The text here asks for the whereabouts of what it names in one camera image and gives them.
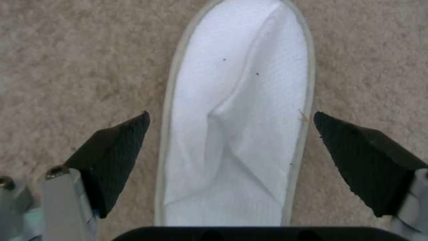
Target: carpet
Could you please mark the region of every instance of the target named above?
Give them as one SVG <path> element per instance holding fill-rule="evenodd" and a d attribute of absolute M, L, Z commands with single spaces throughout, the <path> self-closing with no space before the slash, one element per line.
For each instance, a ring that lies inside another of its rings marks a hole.
<path fill-rule="evenodd" d="M 313 111 L 376 128 L 428 160 L 428 2 L 295 0 L 317 58 Z M 205 0 L 0 3 L 0 172 L 40 195 L 44 173 L 96 130 L 150 112 L 98 240 L 153 220 L 163 95 L 180 35 Z M 293 225 L 386 228 L 340 177 L 313 124 Z"/>

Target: white slipper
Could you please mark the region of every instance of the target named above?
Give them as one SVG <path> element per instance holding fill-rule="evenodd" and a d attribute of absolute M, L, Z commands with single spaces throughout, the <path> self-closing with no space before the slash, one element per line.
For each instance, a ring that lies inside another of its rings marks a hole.
<path fill-rule="evenodd" d="M 155 225 L 288 225 L 314 77 L 312 38 L 291 2 L 206 5 L 171 66 Z"/>

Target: black rubber pad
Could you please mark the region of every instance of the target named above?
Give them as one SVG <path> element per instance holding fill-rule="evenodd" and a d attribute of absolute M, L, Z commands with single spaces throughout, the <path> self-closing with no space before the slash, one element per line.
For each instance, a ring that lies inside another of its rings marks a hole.
<path fill-rule="evenodd" d="M 315 114 L 314 122 L 351 191 L 377 217 L 396 214 L 415 170 L 427 165 L 378 130 L 322 112 Z"/>
<path fill-rule="evenodd" d="M 86 194 L 100 218 L 116 204 L 149 127 L 147 112 L 118 126 L 97 131 L 65 163 L 82 174 Z"/>

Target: bolt head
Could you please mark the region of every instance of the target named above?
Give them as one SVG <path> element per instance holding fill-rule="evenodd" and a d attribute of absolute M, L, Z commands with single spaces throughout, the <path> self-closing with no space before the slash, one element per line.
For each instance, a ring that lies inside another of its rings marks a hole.
<path fill-rule="evenodd" d="M 0 176 L 0 188 L 13 190 L 15 188 L 15 183 L 9 176 Z"/>
<path fill-rule="evenodd" d="M 54 166 L 46 173 L 46 180 L 57 178 L 64 174 L 70 173 L 68 167 L 65 165 Z"/>

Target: floor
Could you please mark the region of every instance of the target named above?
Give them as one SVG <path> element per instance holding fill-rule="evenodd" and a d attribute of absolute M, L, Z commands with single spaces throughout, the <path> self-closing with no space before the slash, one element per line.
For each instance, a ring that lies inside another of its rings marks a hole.
<path fill-rule="evenodd" d="M 45 171 L 95 130 L 152 124 L 99 240 L 152 224 L 161 110 L 186 24 L 206 0 L 0 3 L 0 172 L 40 194 Z M 314 111 L 377 128 L 428 161 L 428 2 L 295 0 L 317 57 Z M 340 178 L 311 125 L 294 225 L 387 227 Z"/>

